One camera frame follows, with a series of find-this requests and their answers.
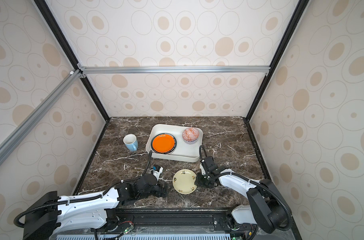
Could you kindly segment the orange plate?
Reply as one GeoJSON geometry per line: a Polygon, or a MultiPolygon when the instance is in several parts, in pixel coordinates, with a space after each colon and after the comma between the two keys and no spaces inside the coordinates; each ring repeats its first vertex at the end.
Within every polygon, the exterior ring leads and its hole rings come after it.
{"type": "Polygon", "coordinates": [[[151,141],[153,152],[159,154],[170,154],[177,146],[177,140],[171,134],[158,134],[151,141]]]}

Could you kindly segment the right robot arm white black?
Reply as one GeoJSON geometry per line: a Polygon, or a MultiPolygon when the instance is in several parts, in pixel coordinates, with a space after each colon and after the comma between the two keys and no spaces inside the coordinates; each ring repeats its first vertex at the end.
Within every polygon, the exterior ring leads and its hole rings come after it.
{"type": "Polygon", "coordinates": [[[269,179],[253,180],[218,166],[213,157],[200,157],[201,172],[196,184],[206,188],[222,186],[244,196],[249,204],[239,205],[227,212],[228,225],[257,225],[271,234],[276,230],[289,231],[293,226],[292,211],[276,185],[269,179]]]}

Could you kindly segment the red patterned bowl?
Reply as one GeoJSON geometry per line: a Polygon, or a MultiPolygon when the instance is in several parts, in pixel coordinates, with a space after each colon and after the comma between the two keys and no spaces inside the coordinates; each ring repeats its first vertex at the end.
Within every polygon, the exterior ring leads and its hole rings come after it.
{"type": "Polygon", "coordinates": [[[187,144],[195,143],[200,136],[200,132],[197,128],[187,128],[182,133],[182,138],[187,144]]]}

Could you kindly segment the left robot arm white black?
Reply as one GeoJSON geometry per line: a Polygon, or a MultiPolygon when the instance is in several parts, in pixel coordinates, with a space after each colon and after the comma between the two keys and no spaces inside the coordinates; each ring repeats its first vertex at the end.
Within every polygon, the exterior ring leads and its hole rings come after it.
{"type": "Polygon", "coordinates": [[[114,230],[119,217],[118,207],[155,196],[165,198],[168,184],[160,181],[163,168],[154,165],[150,173],[121,180],[101,192],[59,196],[56,191],[46,193],[37,202],[14,218],[14,225],[24,230],[25,240],[48,240],[52,235],[81,228],[114,230]]]}

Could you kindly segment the blue white mug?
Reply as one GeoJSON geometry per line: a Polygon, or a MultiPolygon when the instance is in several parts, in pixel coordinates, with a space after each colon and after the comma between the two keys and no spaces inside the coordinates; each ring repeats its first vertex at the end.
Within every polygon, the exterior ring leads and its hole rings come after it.
{"type": "Polygon", "coordinates": [[[135,152],[138,150],[138,140],[137,137],[134,134],[128,134],[123,138],[123,142],[126,146],[126,148],[131,151],[135,152]]]}

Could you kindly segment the cream yellow plate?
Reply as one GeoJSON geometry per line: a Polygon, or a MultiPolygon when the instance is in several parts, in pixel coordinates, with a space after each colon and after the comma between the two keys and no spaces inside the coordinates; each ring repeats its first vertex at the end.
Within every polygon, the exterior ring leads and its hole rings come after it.
{"type": "Polygon", "coordinates": [[[180,194],[191,194],[197,189],[196,178],[197,175],[192,170],[179,170],[173,176],[173,187],[180,194]]]}

